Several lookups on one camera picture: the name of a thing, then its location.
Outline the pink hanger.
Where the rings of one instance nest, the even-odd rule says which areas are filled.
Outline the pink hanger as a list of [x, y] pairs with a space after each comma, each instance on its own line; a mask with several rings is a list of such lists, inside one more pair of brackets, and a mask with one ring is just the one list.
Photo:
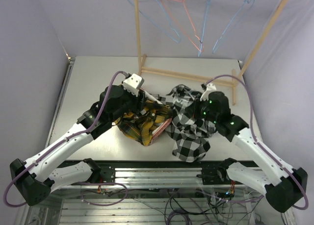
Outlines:
[[198, 53], [202, 53], [204, 50], [203, 40], [197, 32], [186, 0], [160, 0], [160, 2], [180, 32], [188, 39]]

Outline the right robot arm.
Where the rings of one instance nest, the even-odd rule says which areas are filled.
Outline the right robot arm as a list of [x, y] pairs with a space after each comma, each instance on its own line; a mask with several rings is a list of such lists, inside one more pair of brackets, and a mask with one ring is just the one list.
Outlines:
[[228, 158], [217, 169], [219, 182], [233, 180], [256, 190], [280, 213], [305, 197], [307, 172], [303, 168], [295, 169], [260, 142], [245, 120], [231, 113], [223, 92], [203, 92], [196, 101], [195, 116], [212, 122], [221, 136], [243, 150], [260, 168], [260, 171], [253, 170]]

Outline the blue wire hanger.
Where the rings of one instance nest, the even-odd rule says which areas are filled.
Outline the blue wire hanger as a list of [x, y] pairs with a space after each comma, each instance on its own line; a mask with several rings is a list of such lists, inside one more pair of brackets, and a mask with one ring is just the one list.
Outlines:
[[181, 36], [160, 0], [138, 0], [138, 4], [140, 3], [143, 5], [138, 6], [139, 14], [174, 42], [181, 42]]

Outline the blue hanger of checkered shirt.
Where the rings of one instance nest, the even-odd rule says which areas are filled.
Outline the blue hanger of checkered shirt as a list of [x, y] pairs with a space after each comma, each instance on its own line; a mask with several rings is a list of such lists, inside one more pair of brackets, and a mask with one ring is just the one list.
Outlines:
[[248, 12], [254, 6], [255, 0], [243, 0], [242, 5], [238, 9], [237, 12], [233, 15], [231, 20], [228, 22], [227, 26], [225, 27], [224, 31], [220, 35], [220, 37], [215, 42], [212, 48], [212, 54], [215, 54], [218, 49], [228, 40], [228, 38], [232, 35], [235, 31], [236, 27], [243, 22], [245, 17], [247, 16]]

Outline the yellow plaid shirt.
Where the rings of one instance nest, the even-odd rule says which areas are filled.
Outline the yellow plaid shirt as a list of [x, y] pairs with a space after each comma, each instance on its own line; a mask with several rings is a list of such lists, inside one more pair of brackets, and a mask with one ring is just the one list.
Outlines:
[[128, 112], [117, 119], [114, 123], [126, 137], [133, 139], [143, 145], [141, 127], [143, 125], [145, 115], [143, 115], [141, 112], [139, 114]]

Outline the black white checkered shirt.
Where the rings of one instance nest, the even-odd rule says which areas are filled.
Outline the black white checkered shirt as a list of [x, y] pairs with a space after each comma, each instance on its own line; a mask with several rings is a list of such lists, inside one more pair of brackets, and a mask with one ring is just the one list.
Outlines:
[[202, 93], [180, 84], [169, 95], [173, 97], [171, 106], [154, 102], [153, 107], [165, 120], [172, 119], [166, 128], [175, 141], [172, 154], [185, 162], [200, 161], [209, 151], [209, 139], [216, 132], [212, 122], [196, 118], [197, 101]]

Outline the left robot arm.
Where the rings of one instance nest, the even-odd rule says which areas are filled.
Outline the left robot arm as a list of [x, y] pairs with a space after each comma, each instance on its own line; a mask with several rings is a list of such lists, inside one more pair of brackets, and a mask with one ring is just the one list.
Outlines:
[[27, 205], [34, 206], [63, 186], [100, 182], [104, 174], [91, 158], [69, 167], [61, 168], [60, 164], [111, 129], [113, 122], [124, 114], [140, 112], [145, 99], [146, 94], [140, 88], [108, 86], [100, 94], [99, 101], [92, 104], [56, 142], [27, 160], [15, 159], [10, 164], [10, 184], [18, 189]]

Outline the blue hanger of plaid shirt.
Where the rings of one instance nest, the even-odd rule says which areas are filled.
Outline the blue hanger of plaid shirt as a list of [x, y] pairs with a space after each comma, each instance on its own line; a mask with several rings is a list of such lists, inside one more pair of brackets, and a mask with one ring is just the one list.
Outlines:
[[201, 40], [200, 40], [200, 51], [198, 52], [198, 57], [200, 57], [204, 50], [204, 36], [206, 31], [206, 25], [207, 25], [207, 19], [209, 15], [209, 8], [210, 8], [211, 0], [206, 1], [206, 7], [204, 12], [204, 18], [203, 18], [203, 26], [202, 26], [202, 34], [201, 34]]

